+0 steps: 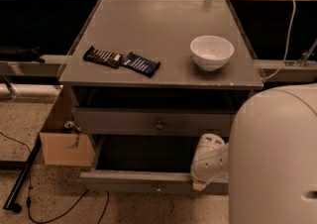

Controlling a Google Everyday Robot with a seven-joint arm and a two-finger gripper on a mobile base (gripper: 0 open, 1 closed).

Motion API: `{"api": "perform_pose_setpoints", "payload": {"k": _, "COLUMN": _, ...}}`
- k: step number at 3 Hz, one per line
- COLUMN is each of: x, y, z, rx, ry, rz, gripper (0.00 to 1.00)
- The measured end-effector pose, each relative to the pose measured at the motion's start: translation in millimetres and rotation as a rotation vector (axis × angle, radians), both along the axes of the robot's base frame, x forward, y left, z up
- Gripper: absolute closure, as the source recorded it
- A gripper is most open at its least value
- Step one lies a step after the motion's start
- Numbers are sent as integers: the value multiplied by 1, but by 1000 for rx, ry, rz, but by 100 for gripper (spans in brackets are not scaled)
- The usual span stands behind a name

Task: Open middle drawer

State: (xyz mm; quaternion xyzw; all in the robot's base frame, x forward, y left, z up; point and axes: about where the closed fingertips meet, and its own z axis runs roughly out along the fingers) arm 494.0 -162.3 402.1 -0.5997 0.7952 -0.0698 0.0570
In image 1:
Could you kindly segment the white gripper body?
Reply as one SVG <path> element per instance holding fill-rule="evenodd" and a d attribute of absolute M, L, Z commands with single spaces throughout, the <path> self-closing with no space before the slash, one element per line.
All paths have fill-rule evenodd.
<path fill-rule="evenodd" d="M 190 167 L 194 186 L 207 186 L 226 174 L 229 167 L 229 145 L 215 134 L 200 137 Z"/>

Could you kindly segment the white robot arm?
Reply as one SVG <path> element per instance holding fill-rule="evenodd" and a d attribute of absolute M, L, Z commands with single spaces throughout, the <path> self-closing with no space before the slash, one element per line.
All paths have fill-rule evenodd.
<path fill-rule="evenodd" d="M 190 174 L 198 191 L 228 176 L 230 224 L 317 224 L 317 84 L 251 97 L 228 143 L 201 136 Z"/>

